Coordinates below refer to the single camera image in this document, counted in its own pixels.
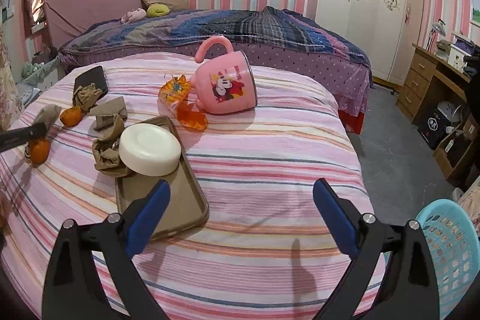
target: knife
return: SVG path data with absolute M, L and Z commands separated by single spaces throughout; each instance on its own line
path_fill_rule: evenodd
M 0 152 L 26 144 L 30 140 L 40 139 L 47 134 L 47 127 L 43 122 L 31 127 L 8 130 L 0 133 Z

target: mickey mouse graphic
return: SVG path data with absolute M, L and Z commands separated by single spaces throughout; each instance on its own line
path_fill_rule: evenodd
M 245 85 L 237 80 L 227 79 L 221 72 L 218 73 L 217 83 L 213 85 L 213 94 L 217 101 L 224 102 L 235 98 L 235 95 L 242 96 L 242 88 Z

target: smartphone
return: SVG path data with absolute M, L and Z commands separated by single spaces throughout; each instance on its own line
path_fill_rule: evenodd
M 100 98 L 105 96 L 109 92 L 109 87 L 106 85 L 107 80 L 105 79 L 105 73 L 103 72 L 103 67 L 101 65 L 94 67 L 81 75 L 78 75 L 75 79 L 75 85 L 73 87 L 74 91 L 77 91 L 79 86 L 86 87 L 92 83 L 95 83 L 95 87 L 102 90 L 102 95 Z

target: baking tray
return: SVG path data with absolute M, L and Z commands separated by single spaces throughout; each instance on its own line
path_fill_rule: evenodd
M 151 118 L 142 123 L 165 128 L 180 141 L 175 126 L 166 116 Z M 187 229 L 201 226 L 208 220 L 208 202 L 191 170 L 181 141 L 180 145 L 182 147 L 180 162 L 171 174 L 154 177 L 135 172 L 115 180 L 117 206 L 120 213 L 123 213 L 136 199 L 145 197 L 159 179 L 164 179 L 170 184 L 170 204 L 153 232 L 152 239 L 176 235 Z

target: gray floor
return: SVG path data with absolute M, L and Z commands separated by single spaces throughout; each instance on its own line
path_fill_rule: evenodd
M 362 132 L 350 134 L 375 214 L 384 223 L 405 224 L 438 198 L 450 198 L 432 150 L 395 106 L 398 95 L 370 90 Z

